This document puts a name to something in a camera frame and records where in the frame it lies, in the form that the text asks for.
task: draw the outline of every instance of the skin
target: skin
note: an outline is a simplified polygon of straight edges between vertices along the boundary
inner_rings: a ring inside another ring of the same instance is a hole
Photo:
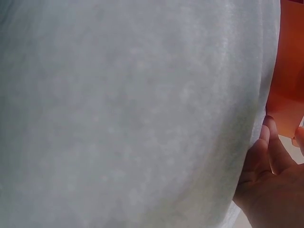
[[[298,165],[266,117],[260,139],[249,149],[234,202],[253,228],[304,227],[304,164]],[[304,128],[295,137],[304,155]]]

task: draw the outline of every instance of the orange surface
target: orange surface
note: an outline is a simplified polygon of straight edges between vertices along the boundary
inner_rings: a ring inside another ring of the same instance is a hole
[[[304,116],[304,4],[281,0],[277,60],[267,102],[279,134],[293,138]]]

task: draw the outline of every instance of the light gray shirt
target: light gray shirt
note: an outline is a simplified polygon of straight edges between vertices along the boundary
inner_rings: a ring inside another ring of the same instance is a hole
[[[0,227],[231,227],[279,0],[5,0]]]

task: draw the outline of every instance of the finger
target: finger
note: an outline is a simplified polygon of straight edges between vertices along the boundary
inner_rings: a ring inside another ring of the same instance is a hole
[[[279,175],[284,170],[296,165],[296,162],[290,157],[289,153],[280,141],[274,119],[267,116],[264,120],[264,125],[266,125],[270,130],[268,144],[270,166],[273,173]]]
[[[263,159],[265,159],[266,152],[267,143],[263,139],[257,140],[247,152],[243,170],[233,198],[234,202],[241,208],[243,207],[242,204],[246,201],[246,192],[248,192],[255,184],[257,179],[256,170],[262,163]]]
[[[260,139],[265,140],[265,142],[267,143],[267,147],[261,149],[261,150],[263,150],[263,154],[261,155],[262,157],[260,159],[260,163],[257,166],[256,171],[255,171],[256,180],[258,180],[258,181],[264,181],[265,179],[267,179],[273,175],[270,164],[269,164],[269,158],[267,155],[269,138],[270,138],[270,130],[266,125],[263,125],[262,130],[261,130]]]
[[[266,125],[263,125],[261,129],[260,139],[265,140],[266,143],[268,144],[269,138],[270,138],[270,130]]]
[[[259,175],[259,169],[263,160],[268,160],[267,155],[267,143],[263,139],[259,139],[256,143],[248,150],[243,170],[239,178],[238,185],[242,185],[247,182],[255,182],[257,175]]]
[[[296,130],[295,139],[301,148],[302,155],[304,156],[304,127],[299,127]]]

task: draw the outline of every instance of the white surface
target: white surface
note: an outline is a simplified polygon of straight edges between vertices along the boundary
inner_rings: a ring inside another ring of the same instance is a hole
[[[7,2],[1,228],[232,225],[279,0]]]
[[[299,148],[294,147],[291,144],[291,140],[285,137],[280,136],[283,145],[285,146],[285,148],[287,149],[287,151],[290,153],[290,155],[292,156],[292,158],[298,163],[298,164],[302,164],[304,163],[304,157],[300,151]],[[246,218],[245,214],[243,212],[241,212],[234,224],[233,228],[251,228],[251,225],[248,221],[248,219]]]

